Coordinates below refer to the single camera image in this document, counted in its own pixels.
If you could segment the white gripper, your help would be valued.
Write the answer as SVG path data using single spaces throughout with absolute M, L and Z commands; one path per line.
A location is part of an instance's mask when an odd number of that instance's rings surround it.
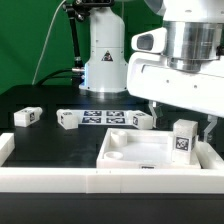
M 219 26 L 167 26 L 132 38 L 127 88 L 150 100 L 154 128 L 163 116 L 161 102 L 208 114 L 204 141 L 212 140 L 218 117 L 224 117 L 221 33 Z

